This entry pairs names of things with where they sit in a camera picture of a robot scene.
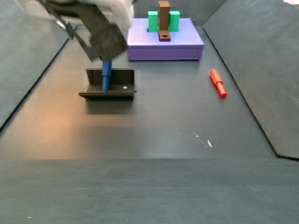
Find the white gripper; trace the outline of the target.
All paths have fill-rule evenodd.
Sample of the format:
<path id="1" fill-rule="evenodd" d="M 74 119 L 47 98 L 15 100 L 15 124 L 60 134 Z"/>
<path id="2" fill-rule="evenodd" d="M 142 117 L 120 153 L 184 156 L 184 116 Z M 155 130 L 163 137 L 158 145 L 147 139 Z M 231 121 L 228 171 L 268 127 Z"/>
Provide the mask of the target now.
<path id="1" fill-rule="evenodd" d="M 55 3 L 58 5 L 87 4 L 96 5 L 103 12 L 107 20 L 116 24 L 120 29 L 131 27 L 135 9 L 134 0 L 42 0 L 44 3 Z M 15 0 L 19 8 L 28 15 L 38 18 L 54 19 L 54 15 L 43 7 L 38 0 Z"/>

